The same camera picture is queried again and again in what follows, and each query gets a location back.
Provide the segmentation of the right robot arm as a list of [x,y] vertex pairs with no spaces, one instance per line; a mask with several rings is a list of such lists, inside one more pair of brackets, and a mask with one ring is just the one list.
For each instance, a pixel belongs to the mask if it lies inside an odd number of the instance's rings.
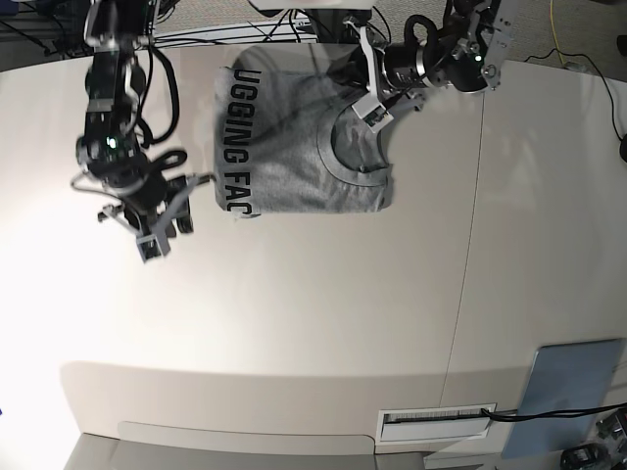
[[[166,179],[168,170],[187,161],[182,148],[151,159],[146,152],[169,140],[180,118],[180,99],[171,61],[153,36],[159,13],[156,1],[93,1],[85,19],[83,38],[92,47],[92,64],[85,77],[88,105],[84,130],[76,141],[81,169],[71,182],[88,178],[101,184],[99,194],[113,199],[97,214],[99,221],[115,220],[139,237],[160,228],[169,238],[193,232],[189,194],[194,186],[210,181],[209,175]],[[155,135],[143,117],[153,69],[143,69],[137,52],[144,49],[151,64],[164,68],[169,88],[169,127]]]

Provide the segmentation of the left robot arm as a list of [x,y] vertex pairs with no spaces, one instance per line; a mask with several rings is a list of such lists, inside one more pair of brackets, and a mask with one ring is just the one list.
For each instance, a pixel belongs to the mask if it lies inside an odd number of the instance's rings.
[[494,89],[501,82],[518,9],[517,1],[448,1],[440,26],[412,15],[397,43],[368,21],[346,16],[343,25],[358,46],[328,73],[338,83],[368,91],[374,105],[386,109],[424,88]]

